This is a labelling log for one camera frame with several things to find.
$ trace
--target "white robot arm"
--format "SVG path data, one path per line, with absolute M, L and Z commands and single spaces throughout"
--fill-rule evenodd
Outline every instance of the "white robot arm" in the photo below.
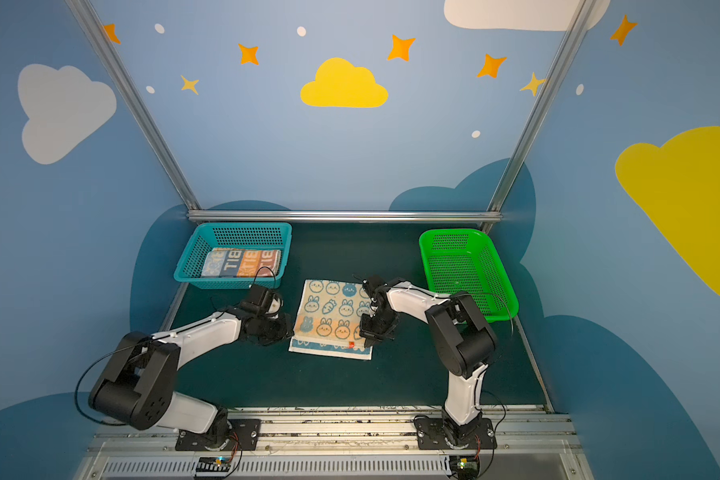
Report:
M 366 346 L 392 338 L 399 312 L 429 324 L 438 356 L 449 370 L 444 435 L 453 447 L 469 444 L 482 419 L 478 404 L 483 374 L 498 343 L 472 296 L 440 295 L 403 279 L 385 283 L 379 276 L 364 281 L 363 289 L 371 298 L 372 311 L 360 321 Z
M 253 285 L 238 307 L 151 336 L 131 332 L 106 364 L 88 405 L 144 430 L 152 426 L 197 434 L 201 447 L 223 446 L 228 439 L 227 410 L 174 392 L 178 370 L 190 360 L 241 338 L 271 345 L 293 336 L 272 290 Z

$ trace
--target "folded towel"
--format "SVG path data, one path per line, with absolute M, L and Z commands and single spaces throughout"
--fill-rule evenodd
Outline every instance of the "folded towel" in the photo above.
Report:
M 280 250 L 214 248 L 202 265 L 202 278 L 274 276 L 280 267 Z
M 349 349 L 364 347 L 360 317 L 370 312 L 371 300 L 359 283 L 307 280 L 293 338 Z
M 308 353 L 310 355 L 340 356 L 345 359 L 370 360 L 373 354 L 373 347 L 371 346 L 367 349 L 361 346 L 349 348 L 346 346 L 328 345 L 327 343 L 305 342 L 291 339 L 291 345 L 288 347 L 288 351 Z

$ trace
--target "black mounting plate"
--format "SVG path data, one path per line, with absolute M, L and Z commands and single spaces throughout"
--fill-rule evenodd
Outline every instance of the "black mounting plate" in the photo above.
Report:
M 443 430 L 442 418 L 429 418 L 427 416 L 418 416 L 413 419 L 413 425 L 416 427 L 416 440 L 419 450 L 451 450 L 452 447 L 445 441 L 445 431 Z M 494 424 L 490 418 L 483 417 L 474 430 L 474 434 L 480 438 L 480 450 L 492 450 L 498 446 L 496 443 L 496 435 L 494 434 Z M 464 447 L 465 450 L 477 450 L 478 441 L 473 436 L 470 437 L 470 443 Z
M 256 444 L 259 442 L 259 427 L 262 421 L 257 418 L 228 418 L 230 424 L 229 437 L 236 433 L 240 440 L 239 449 L 244 452 L 256 450 Z M 231 439 L 226 445 L 219 450 L 210 450 L 209 440 L 197 433 L 182 430 L 179 433 L 179 439 L 176 440 L 177 452 L 231 452 L 235 449 L 235 440 Z

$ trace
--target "metal vent grille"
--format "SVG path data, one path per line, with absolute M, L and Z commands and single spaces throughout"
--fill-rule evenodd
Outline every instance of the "metal vent grille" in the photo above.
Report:
M 227 472 L 196 472 L 192 457 L 110 457 L 102 478 L 219 478 Z M 234 477 L 353 475 L 451 475 L 447 456 L 243 456 Z
M 451 475 L 445 456 L 243 457 L 231 476 Z
M 185 457 L 110 457 L 102 478 L 192 478 L 197 461 Z

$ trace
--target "yellow cloud decal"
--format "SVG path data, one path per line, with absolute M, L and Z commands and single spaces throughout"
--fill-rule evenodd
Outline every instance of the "yellow cloud decal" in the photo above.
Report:
M 661 148 L 635 144 L 616 176 L 682 259 L 720 295 L 720 127 L 694 128 Z
M 373 108 L 384 105 L 388 96 L 370 70 L 344 58 L 326 60 L 315 81 L 302 87 L 302 101 L 313 107 Z

